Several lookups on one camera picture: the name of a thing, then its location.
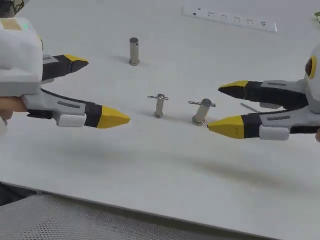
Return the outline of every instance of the yellow ring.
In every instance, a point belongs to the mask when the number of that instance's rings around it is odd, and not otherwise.
[[[311,73],[309,76],[309,79],[313,79],[316,73],[316,67],[317,67],[317,57],[316,56],[311,56],[312,60],[312,66],[311,66]]]

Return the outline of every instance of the white power strip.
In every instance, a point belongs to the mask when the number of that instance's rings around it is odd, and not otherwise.
[[[213,22],[246,27],[250,29],[257,29],[266,32],[277,32],[277,25],[275,22],[269,20],[257,19],[250,16],[241,16],[235,13],[217,12],[209,10],[205,7],[183,7],[183,15]]]

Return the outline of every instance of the yellow fingertip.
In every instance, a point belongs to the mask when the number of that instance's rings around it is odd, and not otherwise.
[[[119,112],[118,110],[102,106],[102,114],[99,120],[97,129],[108,129],[119,125],[127,124],[130,121],[130,117]]]
[[[88,60],[86,60],[84,58],[81,58],[81,57],[78,57],[78,56],[73,56],[73,55],[70,55],[70,54],[63,54],[63,56],[65,56],[71,62],[82,61],[82,62],[87,62],[88,63]]]
[[[244,122],[240,115],[230,116],[218,121],[210,122],[208,124],[208,129],[212,132],[233,139],[245,138]]]
[[[248,84],[249,81],[246,80],[242,80],[242,81],[235,81],[235,82],[231,82],[225,85],[222,85],[219,88],[227,88],[227,87],[245,87]]]

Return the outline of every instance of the metal rod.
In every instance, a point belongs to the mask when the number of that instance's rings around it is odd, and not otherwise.
[[[240,105],[241,105],[241,106],[243,106],[243,107],[245,107],[246,109],[251,110],[252,112],[257,113],[257,114],[260,114],[260,113],[261,113],[260,111],[258,111],[258,110],[256,110],[256,109],[254,109],[253,107],[248,106],[247,104],[244,104],[244,103],[242,103],[242,102],[240,103]]]
[[[199,105],[200,107],[198,108],[196,114],[192,117],[192,123],[197,126],[201,126],[204,124],[206,116],[210,110],[211,107],[213,107],[212,102],[205,98],[201,102],[189,102],[190,104],[196,104]]]
[[[139,61],[139,40],[136,37],[132,37],[129,40],[130,42],[130,60],[129,63],[131,66],[138,66]]]
[[[165,102],[165,100],[169,100],[169,98],[161,93],[158,94],[157,96],[148,96],[148,98],[157,99],[154,116],[157,119],[160,119],[164,115],[164,113],[163,113],[164,102]]]
[[[201,102],[198,102],[198,101],[188,101],[189,104],[194,104],[194,105],[201,105]],[[215,103],[212,103],[211,104],[211,107],[215,107],[216,104]]]

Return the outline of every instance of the black cable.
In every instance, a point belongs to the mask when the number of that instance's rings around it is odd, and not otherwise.
[[[25,6],[25,1],[21,0],[21,3],[15,6],[14,13],[17,14],[24,6]]]

